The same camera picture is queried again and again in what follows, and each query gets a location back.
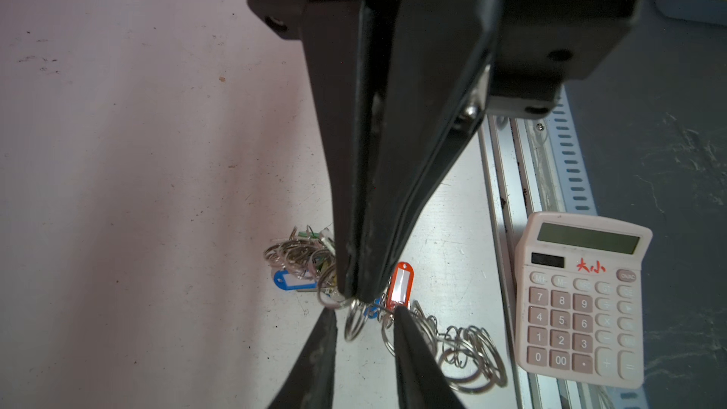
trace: calculator keypad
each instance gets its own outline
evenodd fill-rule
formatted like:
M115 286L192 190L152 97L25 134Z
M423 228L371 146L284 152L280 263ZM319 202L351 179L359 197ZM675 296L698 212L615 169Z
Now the calculator keypad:
M625 284L531 272L528 292L527 362L559 370L635 379L636 275L617 270Z

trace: calculator screen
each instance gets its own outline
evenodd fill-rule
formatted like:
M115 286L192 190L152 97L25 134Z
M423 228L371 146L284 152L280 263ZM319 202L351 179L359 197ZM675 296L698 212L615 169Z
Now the calculator screen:
M538 240L560 243L561 245L593 248L595 250L613 251L615 253L633 254L639 237L564 226L563 224L543 223L540 227Z

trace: key tag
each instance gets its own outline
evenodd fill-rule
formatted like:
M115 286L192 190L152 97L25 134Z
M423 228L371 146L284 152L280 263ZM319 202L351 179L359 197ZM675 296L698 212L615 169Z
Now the key tag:
M391 277L389 295L386 297L386 309L393 311L396 306L409 307L409 294L412 293L413 268L408 262L396 264Z

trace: pile of key rings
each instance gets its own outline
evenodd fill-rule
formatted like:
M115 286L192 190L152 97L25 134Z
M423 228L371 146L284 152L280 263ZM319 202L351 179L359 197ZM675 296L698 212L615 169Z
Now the pile of key rings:
M288 240L269 247L264 257L274 269L286 269L297 278L314 280L318 301L326 308L349 308L344 329L346 341L356 339L366 322L375 318L381 323L386 349L395 355L389 333L394 325L394 315L385 307L388 289L373 304L343 297L336 289L335 247L327 229L315 233L310 226L305 232L294 228ZM424 314L418 301L412 300L409 311L453 390L480 394L494 386L507 385L504 362L484 328L450 325L440 332L437 318Z

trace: number button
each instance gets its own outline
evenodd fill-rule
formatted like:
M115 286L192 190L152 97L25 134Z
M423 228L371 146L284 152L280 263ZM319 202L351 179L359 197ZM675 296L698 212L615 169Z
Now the number button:
M605 347L596 349L595 372L605 377L616 377L616 353Z
M598 341L599 343L603 344L611 344L613 343L613 333L607 332L605 330L599 330L595 333L595 341Z
M571 295L567 292L560 292L559 290L550 291L550 304L553 308L570 309L571 308Z
M571 348L571 336L568 332L550 331L550 346L557 347L559 350L569 350Z
M573 309L590 313L593 311L593 299L590 295L573 294Z
M573 330L586 333L593 332L593 318L587 314L574 314Z
M530 303L533 305L548 306L548 290L540 287L530 288Z
M633 320L629 319L628 317L619 318L619 328L627 332L632 332L636 330L636 326L634 325Z
M571 358L568 352L550 350L550 368L559 368L561 370L571 369Z
M631 335L619 335L619 344L623 347L636 347L636 338Z
M593 374L593 359L589 355L573 354L573 371Z
M634 312L634 305L629 301L620 301L618 307L619 312L623 314L631 314Z
M607 298L599 297L595 299L595 307L604 311L611 311L613 304Z
M634 296L634 288L631 286L621 285L616 288L616 292L623 298L633 298Z
M593 338L589 335L574 333L573 349L578 352L593 352Z
M545 273L532 272L530 274L530 280L537 285L544 285L548 281L548 277L545 276Z
M548 311L545 308L530 307L528 322L535 325L548 325Z
M571 327L571 315L568 312L552 310L550 312L550 324L558 328Z
M545 350L539 347L528 347L528 363L531 365L546 366Z
M638 379L639 362L633 352L622 351L619 354L619 374L628 381Z
M550 281L552 281L553 286L568 287L568 278L563 277L562 275L556 275L553 278L551 278Z
M539 346L547 346L548 331L540 327L528 327L528 342Z
M595 283L595 290L599 294L605 294L605 295L613 294L613 286L609 285L608 283L604 283L603 281Z
M596 314L595 323L599 324L601 327L611 328L613 327L613 317L607 314Z
M577 290L584 290L586 292L590 292L591 289L593 289L591 282L583 278L576 278L573 281L573 286L575 286Z
M619 281L625 281L626 283L633 283L636 281L636 274L632 272L631 270L626 269L618 269L616 270L616 278L619 279Z

